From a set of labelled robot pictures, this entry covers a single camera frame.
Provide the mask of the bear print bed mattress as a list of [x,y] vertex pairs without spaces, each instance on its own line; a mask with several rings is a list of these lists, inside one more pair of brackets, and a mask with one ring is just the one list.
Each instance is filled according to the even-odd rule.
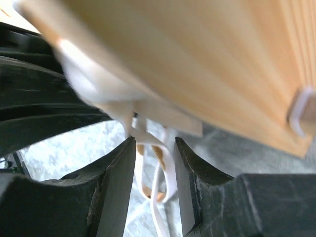
[[[202,122],[161,102],[143,97],[120,78],[96,63],[73,43],[60,39],[55,46],[65,76],[78,97],[97,107],[124,128],[126,137],[136,140],[134,174],[138,190],[150,201],[155,229],[159,237],[168,237],[158,210],[177,191],[175,162],[166,144],[170,129],[202,136]],[[151,187],[143,182],[145,146],[151,146],[158,163]]]

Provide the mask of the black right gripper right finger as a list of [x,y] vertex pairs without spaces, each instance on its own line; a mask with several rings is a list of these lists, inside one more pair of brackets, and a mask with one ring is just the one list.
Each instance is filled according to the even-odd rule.
[[176,181],[185,237],[313,237],[314,174],[232,177],[175,139]]

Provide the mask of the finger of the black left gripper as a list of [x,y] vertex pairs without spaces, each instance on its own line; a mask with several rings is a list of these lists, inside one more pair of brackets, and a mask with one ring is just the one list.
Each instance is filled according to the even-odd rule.
[[77,97],[42,36],[1,23],[1,156],[108,119]]

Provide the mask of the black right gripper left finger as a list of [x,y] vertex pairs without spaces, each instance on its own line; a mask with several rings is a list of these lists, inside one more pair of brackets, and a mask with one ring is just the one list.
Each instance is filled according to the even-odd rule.
[[133,183],[136,142],[127,138],[107,155],[61,179],[0,176],[3,237],[120,237]]

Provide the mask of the wooden pet bed frame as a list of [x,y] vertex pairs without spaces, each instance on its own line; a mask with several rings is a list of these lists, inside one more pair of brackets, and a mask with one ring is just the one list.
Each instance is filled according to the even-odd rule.
[[98,107],[155,99],[205,123],[304,156],[296,94],[316,86],[313,0],[16,0]]

